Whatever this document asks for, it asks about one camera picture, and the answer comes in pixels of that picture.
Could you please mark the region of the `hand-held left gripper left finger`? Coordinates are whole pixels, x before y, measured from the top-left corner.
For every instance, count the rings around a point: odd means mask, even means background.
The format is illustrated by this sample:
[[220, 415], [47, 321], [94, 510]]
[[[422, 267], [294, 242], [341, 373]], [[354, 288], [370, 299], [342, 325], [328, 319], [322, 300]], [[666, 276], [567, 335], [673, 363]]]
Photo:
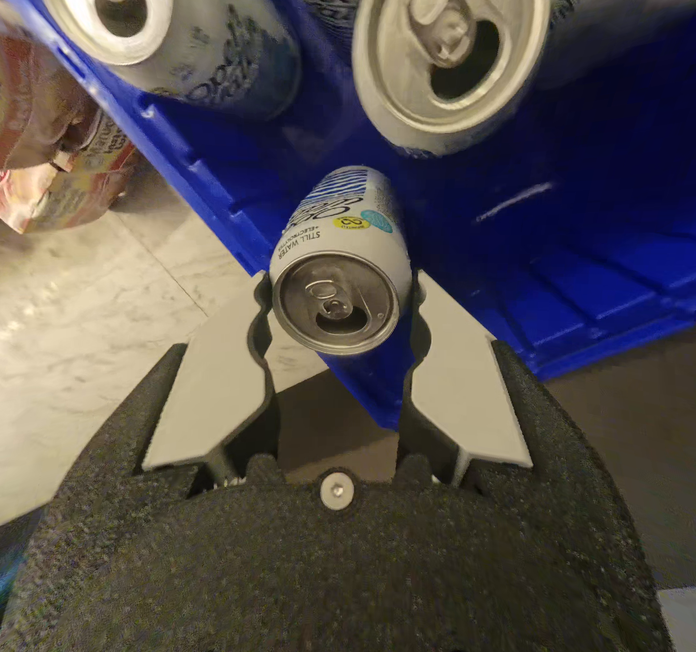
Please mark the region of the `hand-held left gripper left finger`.
[[265, 360], [271, 299], [268, 274], [255, 274], [193, 334], [145, 451], [145, 472], [200, 464], [214, 483], [239, 483], [250, 456], [272, 452], [270, 434], [256, 441], [261, 448], [231, 448], [275, 396]]

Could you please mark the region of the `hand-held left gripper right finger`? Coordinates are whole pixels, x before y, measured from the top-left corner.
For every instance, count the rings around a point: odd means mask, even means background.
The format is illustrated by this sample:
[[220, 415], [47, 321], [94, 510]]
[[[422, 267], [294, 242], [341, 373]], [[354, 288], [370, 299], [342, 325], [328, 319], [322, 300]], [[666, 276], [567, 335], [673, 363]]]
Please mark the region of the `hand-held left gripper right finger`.
[[460, 486], [472, 461], [532, 468], [496, 337], [424, 270], [414, 278], [399, 454], [421, 454], [433, 482]]

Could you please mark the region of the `blue plastic bin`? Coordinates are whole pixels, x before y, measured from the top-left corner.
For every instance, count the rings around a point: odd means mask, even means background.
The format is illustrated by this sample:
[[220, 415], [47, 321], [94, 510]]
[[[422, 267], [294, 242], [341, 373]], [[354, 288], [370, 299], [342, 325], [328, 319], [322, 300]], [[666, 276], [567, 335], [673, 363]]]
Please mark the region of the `blue plastic bin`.
[[269, 268], [330, 170], [380, 170], [430, 272], [546, 380], [695, 325], [695, 13], [571, 81], [541, 69], [481, 142], [442, 157], [392, 146], [352, 56], [303, 0], [271, 0], [299, 39], [299, 89], [252, 121], [133, 86], [43, 0], [9, 0], [249, 274]]

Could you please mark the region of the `white drink can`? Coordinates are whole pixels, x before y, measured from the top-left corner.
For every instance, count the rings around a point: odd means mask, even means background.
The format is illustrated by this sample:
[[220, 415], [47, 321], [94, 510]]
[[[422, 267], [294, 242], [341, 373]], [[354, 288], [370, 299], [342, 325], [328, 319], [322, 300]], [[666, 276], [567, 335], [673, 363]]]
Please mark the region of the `white drink can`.
[[327, 174], [292, 213], [269, 263], [272, 305], [297, 342], [357, 356], [409, 307], [413, 271], [389, 179], [367, 166]]

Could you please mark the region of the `white marble desk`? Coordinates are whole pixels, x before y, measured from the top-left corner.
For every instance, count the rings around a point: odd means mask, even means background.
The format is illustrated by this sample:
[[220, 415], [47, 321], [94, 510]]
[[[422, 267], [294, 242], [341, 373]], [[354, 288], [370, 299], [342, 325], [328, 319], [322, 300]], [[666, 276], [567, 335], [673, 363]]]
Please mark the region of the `white marble desk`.
[[145, 164], [78, 228], [1, 224], [1, 524], [42, 506], [167, 349], [250, 279]]

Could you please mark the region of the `cluster of white cans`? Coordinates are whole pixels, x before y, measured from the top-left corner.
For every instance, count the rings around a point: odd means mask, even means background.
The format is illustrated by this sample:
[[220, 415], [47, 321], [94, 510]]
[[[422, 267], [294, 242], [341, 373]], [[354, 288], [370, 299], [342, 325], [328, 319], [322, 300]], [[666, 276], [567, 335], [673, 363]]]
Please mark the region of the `cluster of white cans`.
[[[481, 142], [537, 70], [571, 81], [695, 0], [303, 0], [352, 56], [365, 114], [395, 148], [442, 157]], [[43, 0], [77, 46], [142, 91], [252, 121], [301, 80], [299, 39], [271, 0]]]

